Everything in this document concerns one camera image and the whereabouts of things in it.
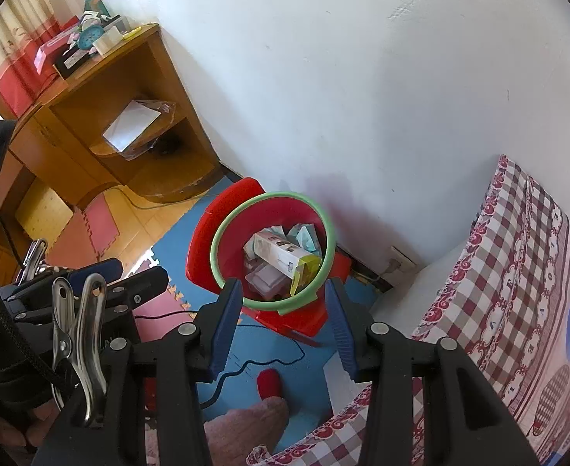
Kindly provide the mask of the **metal clamp on right gripper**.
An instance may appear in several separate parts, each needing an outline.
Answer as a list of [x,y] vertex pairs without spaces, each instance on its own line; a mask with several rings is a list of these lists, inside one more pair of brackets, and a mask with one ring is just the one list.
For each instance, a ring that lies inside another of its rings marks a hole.
[[35,276],[47,267],[45,265],[45,252],[48,242],[45,239],[34,240],[23,259],[20,271],[17,273],[16,284],[23,285],[32,281]]

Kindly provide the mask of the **teal alarm clock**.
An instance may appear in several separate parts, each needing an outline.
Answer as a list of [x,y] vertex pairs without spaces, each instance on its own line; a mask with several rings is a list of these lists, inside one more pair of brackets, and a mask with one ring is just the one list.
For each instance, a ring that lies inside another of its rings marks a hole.
[[90,25],[79,32],[76,44],[81,50],[90,50],[94,46],[94,42],[104,33],[105,30],[100,24]]

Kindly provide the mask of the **teal wet wipes package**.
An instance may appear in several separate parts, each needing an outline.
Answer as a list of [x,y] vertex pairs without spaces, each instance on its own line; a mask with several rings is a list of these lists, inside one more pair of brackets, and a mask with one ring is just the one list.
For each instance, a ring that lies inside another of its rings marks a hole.
[[287,240],[301,249],[320,258],[323,257],[322,246],[312,223],[298,223],[288,231]]

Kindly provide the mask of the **white product box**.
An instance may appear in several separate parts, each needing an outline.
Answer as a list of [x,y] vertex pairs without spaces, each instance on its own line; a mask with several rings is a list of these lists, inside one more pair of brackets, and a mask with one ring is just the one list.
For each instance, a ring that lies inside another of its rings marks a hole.
[[310,254],[269,230],[254,233],[252,250],[254,255],[290,279],[291,297],[312,282],[323,263],[322,258]]

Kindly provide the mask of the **metal spring clamp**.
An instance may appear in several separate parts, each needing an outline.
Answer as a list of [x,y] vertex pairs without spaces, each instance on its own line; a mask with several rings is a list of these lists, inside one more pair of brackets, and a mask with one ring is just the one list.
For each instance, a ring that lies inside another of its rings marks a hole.
[[52,369],[57,376],[52,395],[57,407],[63,408],[69,389],[82,389],[85,407],[80,424],[85,427],[97,424],[108,390],[100,362],[106,301],[107,283],[99,273],[85,278],[79,295],[63,276],[52,285]]

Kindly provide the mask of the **wooden shelf cabinet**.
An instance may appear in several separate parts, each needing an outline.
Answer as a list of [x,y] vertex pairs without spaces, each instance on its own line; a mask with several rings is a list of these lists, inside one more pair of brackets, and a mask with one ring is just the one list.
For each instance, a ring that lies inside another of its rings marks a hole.
[[38,238],[56,263],[131,268],[219,179],[160,28],[146,25],[18,120],[0,173],[0,269]]

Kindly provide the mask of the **white paper in sleeve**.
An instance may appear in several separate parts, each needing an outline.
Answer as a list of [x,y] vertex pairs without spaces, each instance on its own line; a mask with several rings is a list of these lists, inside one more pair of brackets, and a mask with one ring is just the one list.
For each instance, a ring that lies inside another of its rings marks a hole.
[[103,133],[93,150],[101,157],[132,161],[151,150],[175,122],[177,104],[160,100],[132,100]]

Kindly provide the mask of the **red bin green rim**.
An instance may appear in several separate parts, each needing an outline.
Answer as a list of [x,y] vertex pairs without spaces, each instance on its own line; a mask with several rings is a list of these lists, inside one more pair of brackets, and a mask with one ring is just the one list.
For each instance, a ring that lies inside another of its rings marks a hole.
[[[291,230],[298,224],[314,228],[320,257],[270,231],[274,226]],[[267,301],[251,285],[245,266],[246,246],[258,262],[267,264],[286,279],[289,289],[283,298]],[[334,229],[321,205],[305,195],[281,191],[258,195],[230,212],[213,237],[210,267],[218,285],[231,278],[242,282],[243,306],[285,316],[320,298],[334,256]]]

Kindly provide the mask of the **wall power socket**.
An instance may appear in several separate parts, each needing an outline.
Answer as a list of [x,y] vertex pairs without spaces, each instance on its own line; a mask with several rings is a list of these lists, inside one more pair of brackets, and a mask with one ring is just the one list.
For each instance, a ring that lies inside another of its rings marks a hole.
[[386,276],[408,275],[417,269],[415,262],[407,257],[403,251],[392,245],[390,247],[390,258],[384,271]]

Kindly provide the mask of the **red slipper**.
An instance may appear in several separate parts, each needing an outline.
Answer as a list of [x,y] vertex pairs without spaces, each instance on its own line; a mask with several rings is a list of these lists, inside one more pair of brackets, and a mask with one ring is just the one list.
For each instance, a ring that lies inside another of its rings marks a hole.
[[256,387],[258,387],[258,396],[261,400],[283,396],[281,376],[276,369],[262,370],[256,377]]

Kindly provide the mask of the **patchwork heart bedsheet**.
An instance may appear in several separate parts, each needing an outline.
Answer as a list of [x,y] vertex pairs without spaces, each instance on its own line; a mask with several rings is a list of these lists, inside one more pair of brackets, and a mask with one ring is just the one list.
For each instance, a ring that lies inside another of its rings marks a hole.
[[[519,165],[501,157],[469,238],[418,326],[404,337],[460,352],[457,465],[570,465],[570,221]],[[286,450],[254,449],[251,465],[360,465],[371,384]],[[426,396],[414,377],[412,460],[426,458]]]

